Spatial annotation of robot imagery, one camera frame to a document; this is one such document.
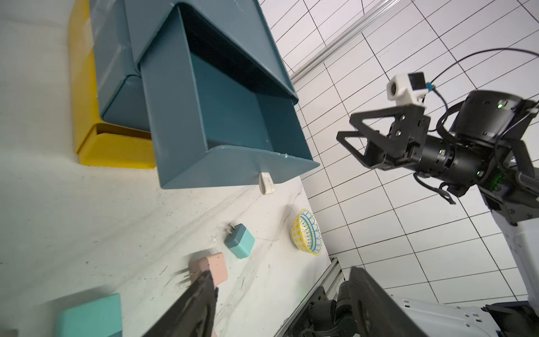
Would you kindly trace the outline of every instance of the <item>marble table surface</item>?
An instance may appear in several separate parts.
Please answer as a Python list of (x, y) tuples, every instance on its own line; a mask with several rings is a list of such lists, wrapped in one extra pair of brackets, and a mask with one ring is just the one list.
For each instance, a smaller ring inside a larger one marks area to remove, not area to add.
[[(71, 0), (3, 5), (0, 18), (0, 331), (50, 336), (54, 315), (120, 293), (124, 336), (140, 336), (185, 291), (191, 258), (221, 251), (215, 330), (272, 336), (330, 264), (296, 249), (309, 208), (299, 178), (258, 186), (162, 190), (155, 170), (84, 167), (72, 150), (66, 24)], [(251, 256), (224, 245), (244, 223)]]

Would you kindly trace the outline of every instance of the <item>teal block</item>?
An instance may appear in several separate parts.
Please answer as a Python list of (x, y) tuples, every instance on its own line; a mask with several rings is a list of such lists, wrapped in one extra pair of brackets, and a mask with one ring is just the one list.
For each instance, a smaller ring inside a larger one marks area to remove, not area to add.
[(67, 309), (58, 315), (56, 337), (121, 337), (120, 294)]
[(238, 257), (249, 257), (254, 246), (254, 237), (243, 224), (234, 227), (226, 238), (225, 245)]

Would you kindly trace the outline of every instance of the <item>white tiled wall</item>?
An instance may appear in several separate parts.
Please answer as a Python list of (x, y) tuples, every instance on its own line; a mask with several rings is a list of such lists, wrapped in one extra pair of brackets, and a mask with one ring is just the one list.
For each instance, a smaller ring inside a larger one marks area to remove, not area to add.
[[(377, 0), (259, 0), (289, 74)], [(522, 300), (526, 289), (477, 188), (449, 205), (411, 171), (367, 170), (335, 137), (353, 112), (392, 106), (385, 85), (398, 73), (432, 80), (469, 53), (493, 47), (539, 50), (539, 0), (401, 0), (330, 60), (295, 85), (296, 106), (314, 160), (301, 176), (329, 254), (348, 275), (362, 266), (389, 293), (463, 305)], [(483, 88), (539, 94), (539, 59), (514, 52), (471, 57), (435, 84), (448, 102)], [(442, 102), (427, 95), (435, 123)], [(391, 121), (373, 127), (389, 129)], [(539, 160), (539, 123), (524, 140)], [(363, 142), (350, 139), (357, 149)]]

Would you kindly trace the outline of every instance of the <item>teal storage bin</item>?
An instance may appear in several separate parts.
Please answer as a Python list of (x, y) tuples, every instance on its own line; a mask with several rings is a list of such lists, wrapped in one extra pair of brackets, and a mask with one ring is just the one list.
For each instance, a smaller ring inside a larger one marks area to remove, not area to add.
[[(160, 3), (126, 0), (135, 60), (135, 35)], [(217, 23), (208, 11), (220, 11)], [(257, 0), (193, 0), (164, 13), (140, 62), (162, 188), (258, 184), (262, 172), (282, 183), (319, 165)]]
[(124, 0), (91, 0), (90, 6), (99, 114), (105, 122), (150, 131)]

